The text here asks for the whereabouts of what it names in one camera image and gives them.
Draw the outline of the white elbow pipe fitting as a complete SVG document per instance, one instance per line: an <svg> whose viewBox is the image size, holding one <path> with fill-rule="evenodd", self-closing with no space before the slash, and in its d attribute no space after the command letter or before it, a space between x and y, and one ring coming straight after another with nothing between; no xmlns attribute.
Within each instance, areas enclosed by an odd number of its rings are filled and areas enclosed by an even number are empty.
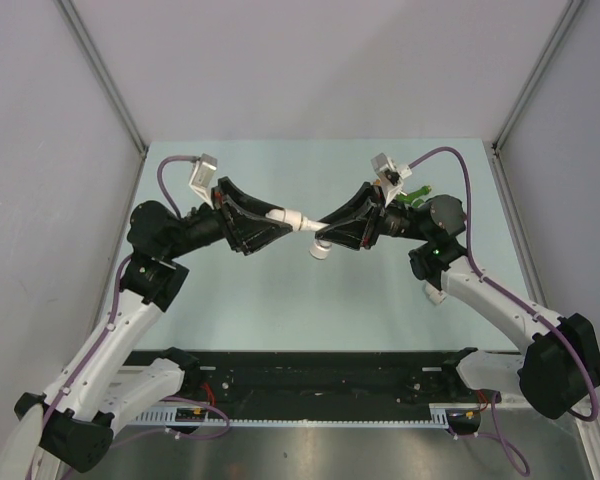
<svg viewBox="0 0 600 480"><path fill-rule="evenodd" d="M270 220L289 225L294 232L305 229L306 217L299 211L289 209L272 209L266 213Z"/></svg>
<svg viewBox="0 0 600 480"><path fill-rule="evenodd" d="M447 298L447 294L444 291L437 289L429 282L423 283L423 291L427 299L435 306L442 304Z"/></svg>

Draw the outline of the grey white water faucet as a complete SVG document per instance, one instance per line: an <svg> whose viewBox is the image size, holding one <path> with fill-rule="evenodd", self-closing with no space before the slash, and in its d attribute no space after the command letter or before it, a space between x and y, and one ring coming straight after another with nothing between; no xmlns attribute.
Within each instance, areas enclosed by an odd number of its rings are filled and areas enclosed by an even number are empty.
<svg viewBox="0 0 600 480"><path fill-rule="evenodd" d="M332 249L331 242L320 239L317 236L317 232L323 227L324 225L322 223L310 220L304 215L301 215L300 220L298 221L297 231L311 232L314 234L313 242L309 247L309 254L316 260L325 260L329 256Z"/></svg>

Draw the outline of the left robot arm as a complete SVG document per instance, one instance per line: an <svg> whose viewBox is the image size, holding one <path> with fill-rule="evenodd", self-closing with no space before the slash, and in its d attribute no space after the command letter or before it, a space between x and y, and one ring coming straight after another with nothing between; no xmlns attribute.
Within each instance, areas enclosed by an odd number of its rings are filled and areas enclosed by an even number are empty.
<svg viewBox="0 0 600 480"><path fill-rule="evenodd" d="M220 240L250 255L296 231L311 231L323 244L344 220L385 203L379 187L366 182L333 215L312 222L246 194L227 177L209 194L184 217L157 201L134 209L127 236L132 252L116 271L108 313L56 380L16 402L18 418L40 409L38 447L76 472L93 469L117 434L147 408L171 397L190 399L200 390L199 360L174 347L135 379L117 389L110 386L141 337L180 293L189 270L178 258Z"/></svg>

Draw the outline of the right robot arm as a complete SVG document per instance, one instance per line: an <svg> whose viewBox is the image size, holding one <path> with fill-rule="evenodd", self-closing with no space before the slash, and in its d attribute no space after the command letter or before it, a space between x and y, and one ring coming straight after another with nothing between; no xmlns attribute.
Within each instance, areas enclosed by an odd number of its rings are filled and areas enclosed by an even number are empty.
<svg viewBox="0 0 600 480"><path fill-rule="evenodd" d="M414 276L460 300L503 333L514 354L467 349L441 376L443 393L464 401L476 390L523 397L538 413L557 419L588 398L596 419L600 350L592 323L523 300L490 277L458 241L467 230L462 202L437 195L412 207L387 203L381 189L364 183L340 208L323 217L315 237L352 250L370 249L379 237L420 241L411 250Z"/></svg>

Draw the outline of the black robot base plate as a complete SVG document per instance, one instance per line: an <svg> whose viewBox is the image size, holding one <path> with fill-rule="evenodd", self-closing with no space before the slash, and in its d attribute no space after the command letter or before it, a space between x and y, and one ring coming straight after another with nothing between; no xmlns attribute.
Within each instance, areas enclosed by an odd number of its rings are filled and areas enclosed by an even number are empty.
<svg viewBox="0 0 600 480"><path fill-rule="evenodd" d="M230 418L389 420L433 404L479 409L457 352L192 352L178 394L209 400Z"/></svg>

